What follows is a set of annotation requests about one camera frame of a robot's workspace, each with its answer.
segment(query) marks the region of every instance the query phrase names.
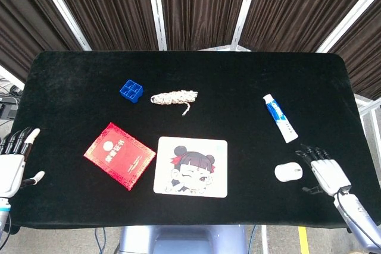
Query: blue toy block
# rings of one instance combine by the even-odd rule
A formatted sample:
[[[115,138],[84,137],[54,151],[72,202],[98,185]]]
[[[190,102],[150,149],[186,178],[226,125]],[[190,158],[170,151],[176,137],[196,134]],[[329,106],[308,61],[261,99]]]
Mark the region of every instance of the blue toy block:
[[[143,94],[143,88],[141,85],[135,83],[132,80],[128,80],[126,84],[119,91],[122,97],[128,99],[134,104],[138,102],[139,97]]]

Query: white rope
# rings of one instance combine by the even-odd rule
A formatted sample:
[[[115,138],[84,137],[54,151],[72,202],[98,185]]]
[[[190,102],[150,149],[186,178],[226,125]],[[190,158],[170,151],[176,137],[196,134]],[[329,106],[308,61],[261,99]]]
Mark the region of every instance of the white rope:
[[[184,111],[183,116],[189,111],[191,106],[189,102],[195,102],[197,92],[180,90],[179,92],[160,93],[158,95],[151,96],[151,102],[153,104],[169,105],[169,104],[186,104],[188,107]]]

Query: robotic hand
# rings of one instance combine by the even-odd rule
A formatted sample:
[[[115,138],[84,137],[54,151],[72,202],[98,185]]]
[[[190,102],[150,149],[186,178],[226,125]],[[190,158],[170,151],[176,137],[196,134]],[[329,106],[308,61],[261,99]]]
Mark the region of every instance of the robotic hand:
[[[38,128],[32,131],[32,128],[28,127],[12,136],[8,134],[2,142],[0,141],[0,239],[7,218],[10,218],[11,205],[8,199],[13,197],[19,188],[37,184],[45,174],[41,171],[33,178],[22,180],[30,149],[39,133]]]
[[[355,195],[349,194],[351,182],[339,164],[319,148],[302,145],[296,154],[310,166],[319,186],[303,188],[310,194],[326,192],[335,198],[334,204],[349,229],[367,251],[381,254],[381,232]]]

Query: red notebook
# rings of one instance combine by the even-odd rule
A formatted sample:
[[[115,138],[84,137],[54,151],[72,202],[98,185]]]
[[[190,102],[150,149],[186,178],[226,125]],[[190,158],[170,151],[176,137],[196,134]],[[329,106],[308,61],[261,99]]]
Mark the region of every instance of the red notebook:
[[[131,190],[155,152],[110,123],[84,156]]]

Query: curtain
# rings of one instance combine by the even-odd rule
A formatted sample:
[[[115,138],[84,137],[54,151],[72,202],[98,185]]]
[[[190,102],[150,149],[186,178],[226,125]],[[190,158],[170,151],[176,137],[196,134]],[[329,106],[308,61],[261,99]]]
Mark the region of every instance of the curtain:
[[[81,50],[51,0],[0,0],[0,65],[25,81],[44,50]]]
[[[329,52],[344,59],[355,93],[381,97],[381,0],[375,0]]]
[[[232,43],[242,0],[162,0],[168,50]]]
[[[94,50],[157,50],[151,0],[65,0]]]
[[[252,0],[239,45],[315,52],[358,0]]]

